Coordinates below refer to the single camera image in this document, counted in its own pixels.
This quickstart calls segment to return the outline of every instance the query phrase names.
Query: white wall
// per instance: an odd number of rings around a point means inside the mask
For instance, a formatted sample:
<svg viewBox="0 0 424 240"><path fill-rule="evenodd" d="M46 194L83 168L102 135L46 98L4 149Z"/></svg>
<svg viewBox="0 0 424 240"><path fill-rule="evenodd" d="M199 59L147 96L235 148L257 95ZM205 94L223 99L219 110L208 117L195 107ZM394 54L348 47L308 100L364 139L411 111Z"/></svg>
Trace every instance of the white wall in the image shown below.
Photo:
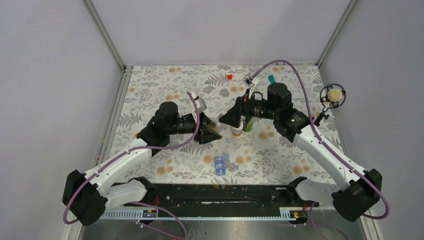
<svg viewBox="0 0 424 240"><path fill-rule="evenodd" d="M80 0L0 3L0 239L58 240L120 70Z"/></svg>
<svg viewBox="0 0 424 240"><path fill-rule="evenodd" d="M349 157L383 176L384 240L424 235L423 12L422 0L359 1L321 68L348 94L334 113Z"/></svg>
<svg viewBox="0 0 424 240"><path fill-rule="evenodd" d="M349 0L93 0L127 65L316 63Z"/></svg>

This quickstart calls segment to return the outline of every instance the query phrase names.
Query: green object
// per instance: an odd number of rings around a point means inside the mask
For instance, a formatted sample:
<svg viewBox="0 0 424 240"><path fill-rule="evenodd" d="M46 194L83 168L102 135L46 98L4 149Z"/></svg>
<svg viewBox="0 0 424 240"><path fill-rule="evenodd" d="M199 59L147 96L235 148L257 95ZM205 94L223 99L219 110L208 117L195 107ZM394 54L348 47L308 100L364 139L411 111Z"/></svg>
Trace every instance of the green object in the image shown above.
<svg viewBox="0 0 424 240"><path fill-rule="evenodd" d="M270 82L270 83L272 83L272 84L275 84L275 83L276 83L276 80L274 79L274 75L269 75L269 76L268 76L268 80L269 80L269 82Z"/></svg>
<svg viewBox="0 0 424 240"><path fill-rule="evenodd" d="M245 130L245 132L246 133L248 133L248 132L250 132L250 131L252 131L252 128L253 128L253 117L250 119L250 121L249 121L249 123L246 125L246 130Z"/></svg>

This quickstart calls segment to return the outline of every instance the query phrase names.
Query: floral patterned surface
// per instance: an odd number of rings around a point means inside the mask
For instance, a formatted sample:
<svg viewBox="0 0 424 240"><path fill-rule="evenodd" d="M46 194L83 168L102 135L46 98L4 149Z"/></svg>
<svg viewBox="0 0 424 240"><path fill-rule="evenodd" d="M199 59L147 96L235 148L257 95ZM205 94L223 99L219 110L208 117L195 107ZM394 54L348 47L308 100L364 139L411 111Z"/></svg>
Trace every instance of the floral patterned surface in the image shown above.
<svg viewBox="0 0 424 240"><path fill-rule="evenodd" d="M322 109L319 92L323 88L316 66L298 65L308 93L313 114ZM110 155L130 143L153 117L159 105L174 101L180 115L189 113L191 101L186 92L196 93L207 104L206 115L217 119L243 95L246 85L241 79L259 69L256 65L183 65L183 66L134 66L125 96ZM233 80L226 79L227 74ZM306 113L302 89L293 72L286 65L274 65L265 69L256 91L266 98L268 76L283 82L292 92L294 107ZM319 127L322 134L342 149L333 117L324 120ZM121 179L144 176L153 183L201 183L201 184L287 184L299 176L313 181L334 183L329 174L305 151L292 145L274 129L271 120L257 119L251 132L239 137L231 134L230 127L223 126L222 139L204 145L196 142L175 150L162 150L148 161L135 166ZM176 145L190 137L172 135ZM226 174L216 176L213 157L230 154Z"/></svg>

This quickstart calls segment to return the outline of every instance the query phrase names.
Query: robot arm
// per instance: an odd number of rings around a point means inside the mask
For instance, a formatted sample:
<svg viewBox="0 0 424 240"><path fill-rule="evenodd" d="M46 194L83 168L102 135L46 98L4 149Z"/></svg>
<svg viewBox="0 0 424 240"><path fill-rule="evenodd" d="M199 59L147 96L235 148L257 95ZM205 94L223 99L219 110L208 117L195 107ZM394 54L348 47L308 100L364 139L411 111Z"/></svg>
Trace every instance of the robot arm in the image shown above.
<svg viewBox="0 0 424 240"><path fill-rule="evenodd" d="M315 201L325 205L334 205L335 209L348 221L354 222L370 207L377 203L380 197L358 175L343 165L323 144L318 140L310 125L309 118L302 112L293 108L292 94L283 83L272 83L267 89L268 99L262 94L250 89L238 97L235 105L223 115L219 121L235 128L240 127L240 119L245 116L243 129L252 117L273 120L276 130L293 144L301 147L310 154L334 179L336 184L314 182L305 177L295 179L296 192L305 201ZM374 186L381 190L382 176L375 169L366 171L356 164L330 141L325 139L317 130L320 138L342 156L356 171L363 173Z"/></svg>
<svg viewBox="0 0 424 240"><path fill-rule="evenodd" d="M206 103L194 94L193 99L199 111L199 119L194 109L180 117L174 102L163 102L147 126L123 150L84 173L74 170L68 175L62 198L65 205L68 205L77 189L89 180L69 208L82 225L94 223L108 209L138 202L145 197L149 182L143 182L143 179L132 179L125 184L113 186L128 170L160 151L143 147L165 147L170 143L170 135L194 134L197 121L200 123L194 136L196 142L205 144L222 138L213 130L213 121L203 112L207 108Z"/></svg>

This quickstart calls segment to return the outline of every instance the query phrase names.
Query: blue object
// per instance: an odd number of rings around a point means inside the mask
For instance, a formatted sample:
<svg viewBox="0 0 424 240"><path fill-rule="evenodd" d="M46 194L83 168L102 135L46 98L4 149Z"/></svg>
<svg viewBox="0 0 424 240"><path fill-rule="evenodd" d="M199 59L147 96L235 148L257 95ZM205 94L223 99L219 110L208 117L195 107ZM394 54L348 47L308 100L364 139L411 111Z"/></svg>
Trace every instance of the blue object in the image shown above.
<svg viewBox="0 0 424 240"><path fill-rule="evenodd" d="M226 174L225 160L223 156L213 157L213 164L215 165L215 172L217 176L224 176Z"/></svg>
<svg viewBox="0 0 424 240"><path fill-rule="evenodd" d="M269 82L270 82L270 83L272 83L272 84L275 84L275 83L276 83L276 80L274 79L274 75L269 75L269 76L268 76L268 80L269 80Z"/></svg>

